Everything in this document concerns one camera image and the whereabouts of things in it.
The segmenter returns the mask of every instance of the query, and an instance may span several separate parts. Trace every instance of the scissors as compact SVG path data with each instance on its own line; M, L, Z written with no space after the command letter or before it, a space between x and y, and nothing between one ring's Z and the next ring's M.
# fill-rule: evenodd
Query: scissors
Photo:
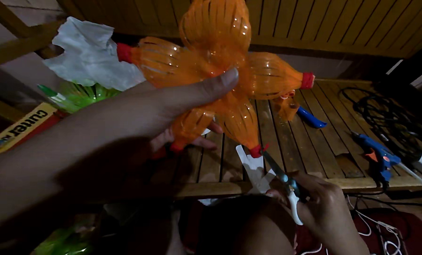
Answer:
M287 191L287 197L290 201L291 206L291 216L293 220L298 225L303 225L302 221L299 219L298 216L298 201L299 201L299 188L298 184L293 178L289 178L285 172L277 165L276 161L269 155L267 151L261 150L261 155L265 158L268 164L271 166L272 170L275 173L275 176L280 180L280 182L285 187Z

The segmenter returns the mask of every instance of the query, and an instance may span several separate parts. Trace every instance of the white plastic bag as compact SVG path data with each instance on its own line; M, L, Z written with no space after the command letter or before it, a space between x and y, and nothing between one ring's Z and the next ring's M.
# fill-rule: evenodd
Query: white plastic bag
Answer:
M110 39L113 32L110 26L68 17L52 40L65 52L43 62L67 81L127 90L145 78L135 65L118 61L117 44Z

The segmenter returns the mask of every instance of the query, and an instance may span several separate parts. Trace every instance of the glue gun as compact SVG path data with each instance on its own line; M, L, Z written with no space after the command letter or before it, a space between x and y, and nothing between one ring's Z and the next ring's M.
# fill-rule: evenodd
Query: glue gun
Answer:
M356 141L363 148L371 148L372 153L367 154L371 159L378 162L381 176L388 182L392 176L389 169L392 166L401 162L401 159L394 155L388 148L371 139L364 134L358 134L351 131L351 134L356 138Z
M301 117L301 119L305 120L305 122L307 122L307 124L309 124L313 128L323 128L327 125L326 122L317 119L306 109L302 108L302 106L299 106L298 115Z

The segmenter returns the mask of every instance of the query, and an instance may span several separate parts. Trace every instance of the fingernail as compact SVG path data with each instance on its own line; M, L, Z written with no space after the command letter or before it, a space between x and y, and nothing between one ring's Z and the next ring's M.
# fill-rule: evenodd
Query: fingernail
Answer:
M222 83L225 87L234 86L234 81L238 78L238 70L232 68L222 74Z

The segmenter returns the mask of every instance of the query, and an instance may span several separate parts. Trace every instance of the red bottle cap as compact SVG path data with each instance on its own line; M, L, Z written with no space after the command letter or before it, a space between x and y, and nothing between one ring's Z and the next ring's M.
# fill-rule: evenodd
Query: red bottle cap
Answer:
M304 72L302 75L301 89L311 89L313 87L313 81L315 76L311 72Z
M249 149L249 152L252 158L261 157L261 144L255 146L254 148Z
M172 143L172 145L170 145L170 151L176 153L176 154L180 154L182 153L184 150L184 148L179 147L177 144Z
M132 64L131 60L131 46L124 43L117 43L118 61L125 61Z

